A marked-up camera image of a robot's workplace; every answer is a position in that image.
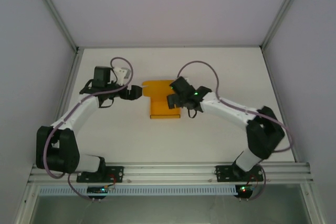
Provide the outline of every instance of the vent grille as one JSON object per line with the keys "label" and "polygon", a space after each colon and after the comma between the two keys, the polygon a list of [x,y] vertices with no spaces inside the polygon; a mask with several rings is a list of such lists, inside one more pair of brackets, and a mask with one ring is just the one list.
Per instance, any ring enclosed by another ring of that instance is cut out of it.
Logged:
{"label": "vent grille", "polygon": [[[77,191],[88,195],[87,186],[75,186]],[[108,196],[188,196],[188,195],[237,195],[234,185],[188,186],[122,186],[107,193]],[[39,196],[75,196],[68,186],[41,186]]]}

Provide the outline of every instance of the white wall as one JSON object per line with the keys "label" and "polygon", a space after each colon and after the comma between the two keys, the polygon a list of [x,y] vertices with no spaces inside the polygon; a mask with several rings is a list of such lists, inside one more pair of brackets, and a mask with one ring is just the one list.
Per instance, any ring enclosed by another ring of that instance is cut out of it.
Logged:
{"label": "white wall", "polygon": [[282,1],[53,0],[79,46],[256,46]]}
{"label": "white wall", "polygon": [[0,222],[12,223],[73,53],[41,0],[0,6]]}
{"label": "white wall", "polygon": [[266,57],[301,159],[336,223],[336,0],[295,0]]}

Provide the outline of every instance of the orange plastic block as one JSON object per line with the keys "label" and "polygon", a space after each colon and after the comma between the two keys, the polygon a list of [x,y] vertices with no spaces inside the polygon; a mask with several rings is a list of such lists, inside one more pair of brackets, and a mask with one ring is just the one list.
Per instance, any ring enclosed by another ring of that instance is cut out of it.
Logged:
{"label": "orange plastic block", "polygon": [[167,95],[174,91],[169,86],[174,80],[145,81],[142,83],[142,94],[151,98],[151,119],[180,118],[181,109],[169,109]]}

